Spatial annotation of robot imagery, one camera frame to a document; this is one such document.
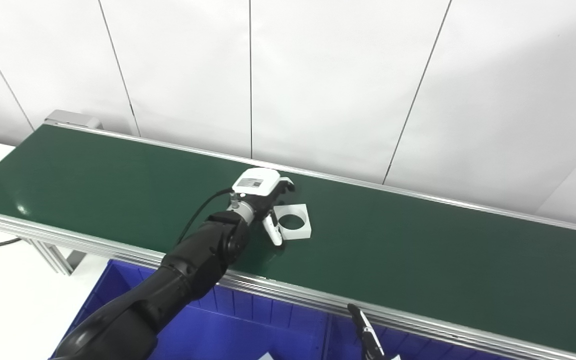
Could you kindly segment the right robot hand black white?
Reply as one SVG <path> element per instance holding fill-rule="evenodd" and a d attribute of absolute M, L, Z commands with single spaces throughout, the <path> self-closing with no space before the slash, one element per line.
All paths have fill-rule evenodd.
<path fill-rule="evenodd" d="M 380 340 L 377 337 L 374 327 L 366 317 L 365 313 L 354 303 L 346 305 L 355 326 L 355 333 L 361 342 L 362 360 L 401 360 L 399 354 L 387 357 Z"/>

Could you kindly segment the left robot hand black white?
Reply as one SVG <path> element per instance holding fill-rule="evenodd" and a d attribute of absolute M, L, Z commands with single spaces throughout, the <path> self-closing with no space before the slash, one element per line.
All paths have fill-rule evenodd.
<path fill-rule="evenodd" d="M 247 224 L 261 223 L 277 248 L 284 243 L 274 206 L 279 196 L 296 190 L 294 182 L 274 169 L 253 167 L 234 182 L 227 210 L 239 214 Z"/>

